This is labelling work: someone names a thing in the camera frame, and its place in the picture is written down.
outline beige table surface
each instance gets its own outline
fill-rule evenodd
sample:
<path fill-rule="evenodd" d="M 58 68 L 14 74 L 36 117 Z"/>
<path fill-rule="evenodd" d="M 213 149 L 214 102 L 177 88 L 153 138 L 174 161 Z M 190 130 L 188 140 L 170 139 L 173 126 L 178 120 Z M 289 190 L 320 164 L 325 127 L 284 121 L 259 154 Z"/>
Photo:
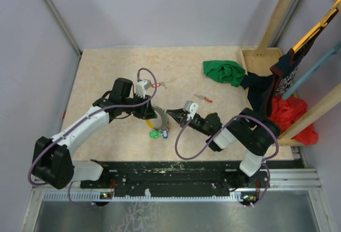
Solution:
<path fill-rule="evenodd" d="M 167 89 L 160 87 L 152 100 L 163 109 L 182 108 L 187 100 L 199 104 L 198 113 L 205 117 L 209 111 L 217 112 L 223 123 L 247 107 L 245 91 L 241 87 L 220 84 L 202 72 L 202 62 L 207 60 L 237 59 L 237 46 L 162 47 L 162 48 L 111 48 L 86 49 L 79 65 L 75 84 L 66 112 L 63 128 L 68 127 L 91 107 L 102 94 L 112 89 L 115 79 L 122 77 L 136 83 L 136 72 L 141 67 L 150 69 L 157 80 L 164 81 Z M 152 80 L 147 72 L 141 78 Z M 213 100 L 208 103 L 193 94 L 203 94 Z M 180 160 L 174 143 L 180 127 L 172 119 L 169 138 L 152 139 L 150 128 L 144 120 L 133 116 L 114 120 L 92 135 L 75 153 L 74 160 L 96 159 L 102 161 L 175 161 Z M 188 128 L 184 131 L 179 152 L 193 156 L 201 150 L 208 137 Z M 239 142 L 222 152 L 206 149 L 196 160 L 242 160 L 246 149 Z M 292 160 L 290 147 L 280 147 L 276 159 Z"/>

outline wall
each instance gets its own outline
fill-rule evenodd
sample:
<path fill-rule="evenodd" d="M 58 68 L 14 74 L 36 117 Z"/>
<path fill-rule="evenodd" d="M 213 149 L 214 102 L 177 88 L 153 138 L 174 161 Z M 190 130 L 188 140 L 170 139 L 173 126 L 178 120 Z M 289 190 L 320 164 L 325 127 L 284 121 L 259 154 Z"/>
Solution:
<path fill-rule="evenodd" d="M 17 232 L 34 144 L 58 130 L 77 56 L 42 0 L 0 0 L 0 231 Z"/>
<path fill-rule="evenodd" d="M 256 45 L 277 0 L 53 0 L 81 48 Z"/>
<path fill-rule="evenodd" d="M 279 43 L 284 52 L 297 43 L 332 7 L 332 0 L 302 0 L 301 4 Z M 299 66 L 296 79 L 310 68 L 324 53 L 341 41 L 341 14 L 336 15 L 325 28 L 314 46 Z M 341 78 L 341 54 L 335 55 L 323 65 L 299 89 L 298 94 L 307 101 L 309 107 L 333 89 Z M 341 198 L 341 104 L 317 120 L 315 129 L 319 141 L 304 149 L 308 163 L 316 167 L 321 178 L 324 192 L 329 200 L 335 218 L 340 216 Z M 341 230 L 341 220 L 336 220 Z"/>

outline green cloth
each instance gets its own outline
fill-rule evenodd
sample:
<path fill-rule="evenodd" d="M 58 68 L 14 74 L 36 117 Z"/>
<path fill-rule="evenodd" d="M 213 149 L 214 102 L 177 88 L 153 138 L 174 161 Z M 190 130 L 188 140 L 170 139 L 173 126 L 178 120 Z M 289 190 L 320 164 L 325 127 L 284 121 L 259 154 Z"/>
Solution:
<path fill-rule="evenodd" d="M 231 83 L 238 87 L 245 76 L 245 70 L 235 61 L 205 61 L 204 74 L 219 83 Z"/>

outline cloth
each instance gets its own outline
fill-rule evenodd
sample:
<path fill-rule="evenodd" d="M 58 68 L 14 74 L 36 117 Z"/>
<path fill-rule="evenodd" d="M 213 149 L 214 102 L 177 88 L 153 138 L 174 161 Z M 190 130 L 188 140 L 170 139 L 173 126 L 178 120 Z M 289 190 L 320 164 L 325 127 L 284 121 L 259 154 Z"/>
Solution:
<path fill-rule="evenodd" d="M 334 18 L 336 13 L 337 11 L 327 20 L 328 23 Z M 249 87 L 248 99 L 254 111 L 270 117 L 272 114 L 272 99 L 275 96 L 282 95 L 289 88 L 290 83 L 296 74 L 299 63 L 309 52 L 316 38 L 323 30 L 324 27 L 321 27 L 319 31 L 299 50 L 295 52 L 291 48 L 287 54 L 279 58 L 276 64 L 270 67 L 270 71 L 272 72 L 272 82 L 263 92 L 260 91 L 259 88 L 259 85 L 261 84 L 260 81 L 263 81 L 261 84 L 262 86 L 267 84 L 267 77 L 256 79 L 257 77 L 254 75 L 245 75 L 241 82 L 241 86 L 243 88 Z"/>
<path fill-rule="evenodd" d="M 284 132 L 306 112 L 307 104 L 304 100 L 293 96 L 287 100 L 283 100 L 281 96 L 276 96 L 272 99 L 272 114 L 270 120 L 281 128 L 281 132 Z M 311 124 L 299 132 L 294 139 L 304 145 L 310 145 L 318 141 L 319 135 L 315 132 L 313 124 Z"/>
<path fill-rule="evenodd" d="M 245 76 L 245 70 L 235 61 L 205 61 L 204 74 L 219 83 L 227 82 L 238 87 Z"/>

